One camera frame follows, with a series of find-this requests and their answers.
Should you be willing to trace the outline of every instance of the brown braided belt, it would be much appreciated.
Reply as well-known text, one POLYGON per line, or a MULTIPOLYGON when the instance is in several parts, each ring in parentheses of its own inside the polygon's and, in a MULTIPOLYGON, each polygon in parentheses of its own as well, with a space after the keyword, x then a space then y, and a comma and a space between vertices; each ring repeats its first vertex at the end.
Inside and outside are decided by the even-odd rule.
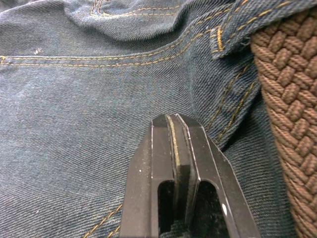
POLYGON ((317 237, 317 8, 252 36, 299 237, 317 237))

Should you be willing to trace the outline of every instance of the blue denim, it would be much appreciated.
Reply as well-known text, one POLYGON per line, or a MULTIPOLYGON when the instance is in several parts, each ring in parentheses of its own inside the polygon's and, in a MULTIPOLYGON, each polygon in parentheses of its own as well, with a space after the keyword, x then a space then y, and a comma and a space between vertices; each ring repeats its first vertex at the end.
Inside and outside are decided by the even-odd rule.
POLYGON ((41 0, 0 13, 0 237, 83 237, 108 217, 88 235, 107 237, 149 121, 174 113, 224 151, 262 236, 295 237, 248 37, 316 4, 41 0))

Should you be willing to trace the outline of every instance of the metal tool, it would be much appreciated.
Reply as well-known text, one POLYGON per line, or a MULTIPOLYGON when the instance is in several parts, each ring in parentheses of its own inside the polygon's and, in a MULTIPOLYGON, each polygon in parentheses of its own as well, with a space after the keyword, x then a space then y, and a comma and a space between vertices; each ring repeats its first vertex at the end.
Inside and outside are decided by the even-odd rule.
POLYGON ((119 237, 156 238, 175 221, 189 237, 261 237, 229 161, 203 127, 161 115, 131 159, 119 237))

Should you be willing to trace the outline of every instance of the jeans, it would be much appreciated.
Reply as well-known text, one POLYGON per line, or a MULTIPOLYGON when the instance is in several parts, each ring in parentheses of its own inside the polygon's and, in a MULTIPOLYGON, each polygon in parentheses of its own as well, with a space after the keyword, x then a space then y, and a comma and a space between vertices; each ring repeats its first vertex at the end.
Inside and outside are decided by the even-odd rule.
POLYGON ((41 0, 0 13, 0 237, 117 236, 160 114, 197 119, 264 238, 295 237, 249 35, 315 0, 41 0))

